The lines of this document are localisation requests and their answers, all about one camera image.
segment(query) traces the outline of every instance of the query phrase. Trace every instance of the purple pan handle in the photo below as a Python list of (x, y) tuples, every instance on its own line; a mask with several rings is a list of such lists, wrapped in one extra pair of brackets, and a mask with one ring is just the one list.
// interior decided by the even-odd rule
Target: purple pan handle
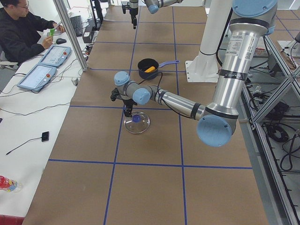
[(174, 60), (174, 61), (166, 61), (166, 62), (162, 62), (159, 64), (158, 68), (164, 67), (165, 65), (169, 65), (169, 64), (177, 64), (180, 63), (179, 60)]

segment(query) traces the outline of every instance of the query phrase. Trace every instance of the black tape band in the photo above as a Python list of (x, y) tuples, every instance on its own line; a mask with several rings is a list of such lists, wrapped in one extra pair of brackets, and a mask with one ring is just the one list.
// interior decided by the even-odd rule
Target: black tape band
[(158, 91), (158, 99), (157, 99), (157, 103), (159, 103), (160, 105), (161, 104), (161, 99), (163, 98), (164, 94), (167, 93), (168, 91), (167, 90), (163, 90), (161, 93), (159, 93)]
[(219, 117), (223, 117), (223, 118), (228, 118), (228, 119), (232, 119), (232, 120), (236, 120), (239, 116), (238, 115), (229, 115), (229, 114), (225, 114), (225, 113), (222, 113), (222, 112), (217, 112), (215, 110), (212, 110), (210, 108), (205, 108), (205, 111), (207, 111), (208, 113), (211, 113), (211, 114), (214, 114), (216, 116), (219, 116)]
[(196, 119), (196, 114), (197, 114), (198, 109), (199, 109), (200, 106), (201, 106), (200, 103), (197, 103), (197, 102), (195, 103), (195, 105), (194, 105), (194, 107), (193, 107), (193, 109), (192, 109), (191, 115), (190, 115), (190, 118), (191, 118), (191, 119), (193, 119), (193, 120)]
[(215, 55), (215, 54), (216, 54), (216, 52), (213, 53), (213, 54), (206, 54), (206, 53), (203, 53), (201, 50), (200, 50), (200, 52), (201, 52), (203, 55)]
[(238, 80), (245, 81), (247, 80), (248, 74), (221, 69), (219, 76), (223, 76), (224, 78), (238, 79)]
[(258, 24), (261, 25), (265, 28), (269, 28), (270, 24), (264, 20), (259, 20), (259, 19), (252, 19), (252, 18), (237, 18), (233, 19), (230, 21), (229, 25), (234, 24), (234, 23), (251, 23), (251, 24)]

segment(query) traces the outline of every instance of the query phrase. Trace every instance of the light blue joint cap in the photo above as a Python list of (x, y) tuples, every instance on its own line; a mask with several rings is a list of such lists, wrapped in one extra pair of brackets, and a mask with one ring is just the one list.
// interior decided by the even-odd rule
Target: light blue joint cap
[(129, 79), (130, 79), (130, 76), (125, 71), (117, 72), (113, 78), (114, 84), (116, 86), (122, 86), (122, 85), (126, 84), (129, 81)]
[(256, 17), (267, 13), (277, 0), (233, 0), (232, 8), (241, 17)]
[(150, 92), (145, 88), (139, 88), (133, 93), (132, 99), (139, 105), (144, 105), (149, 102), (151, 97)]
[(275, 26), (269, 27), (268, 32), (265, 35), (270, 35), (270, 34), (274, 33), (274, 30), (275, 30)]
[(148, 10), (151, 14), (155, 14), (158, 11), (158, 6), (157, 5), (151, 5), (148, 7)]
[(216, 115), (206, 115), (199, 120), (197, 134), (206, 145), (220, 147), (230, 141), (232, 131), (223, 118)]

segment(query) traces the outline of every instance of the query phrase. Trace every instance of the computer mouse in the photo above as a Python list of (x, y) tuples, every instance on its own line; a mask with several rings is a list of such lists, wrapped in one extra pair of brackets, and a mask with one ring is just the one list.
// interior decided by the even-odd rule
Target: computer mouse
[(58, 39), (56, 40), (56, 44), (58, 44), (58, 45), (63, 44), (63, 43), (66, 43), (66, 42), (67, 42), (67, 40), (66, 40), (66, 39), (63, 39), (63, 38), (58, 38)]

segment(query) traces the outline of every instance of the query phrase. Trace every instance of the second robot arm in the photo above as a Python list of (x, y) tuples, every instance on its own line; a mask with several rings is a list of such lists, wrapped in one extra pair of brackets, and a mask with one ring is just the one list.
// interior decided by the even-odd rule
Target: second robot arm
[(145, 4), (151, 14), (158, 11), (159, 8), (173, 5), (175, 3), (181, 3), (183, 0), (145, 0)]

